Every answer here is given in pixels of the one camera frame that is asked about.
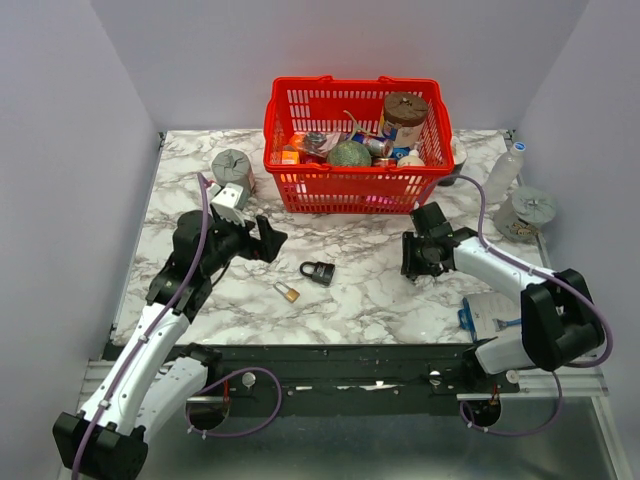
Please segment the black padlock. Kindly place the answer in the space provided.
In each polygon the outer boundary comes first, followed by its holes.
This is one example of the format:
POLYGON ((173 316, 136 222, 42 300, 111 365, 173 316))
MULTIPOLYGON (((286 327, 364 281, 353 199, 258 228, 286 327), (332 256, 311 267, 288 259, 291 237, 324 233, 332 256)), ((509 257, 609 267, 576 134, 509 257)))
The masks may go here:
POLYGON ((324 287, 331 285, 334 274, 335 265, 325 262, 305 261, 299 267, 299 272, 305 278, 324 287))

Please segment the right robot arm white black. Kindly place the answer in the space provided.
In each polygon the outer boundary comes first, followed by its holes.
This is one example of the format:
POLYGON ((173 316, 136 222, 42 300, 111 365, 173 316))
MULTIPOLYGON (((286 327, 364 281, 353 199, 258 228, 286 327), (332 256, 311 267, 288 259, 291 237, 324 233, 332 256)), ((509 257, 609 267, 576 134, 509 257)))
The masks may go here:
POLYGON ((455 230, 435 202, 413 210, 410 218, 414 230, 402 235, 403 276, 462 272, 520 307, 517 333, 486 340, 465 354, 459 371, 467 389, 483 391, 507 370, 577 368, 577 358, 608 344, 610 329, 579 272, 539 268, 491 245, 479 231, 455 230))

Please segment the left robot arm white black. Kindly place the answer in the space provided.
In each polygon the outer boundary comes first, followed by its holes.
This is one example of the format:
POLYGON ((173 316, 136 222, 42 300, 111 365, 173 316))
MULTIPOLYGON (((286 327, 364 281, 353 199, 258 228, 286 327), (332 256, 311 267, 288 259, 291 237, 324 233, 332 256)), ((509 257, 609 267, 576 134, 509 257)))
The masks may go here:
POLYGON ((221 355, 192 344, 164 377, 158 372, 209 298, 212 275, 240 256, 274 261, 287 239, 264 216, 234 224, 208 210, 180 216, 173 249, 153 279, 136 330, 111 371, 75 414, 62 413, 53 436, 72 478, 134 479, 149 444, 195 392, 214 393, 225 378, 221 355))

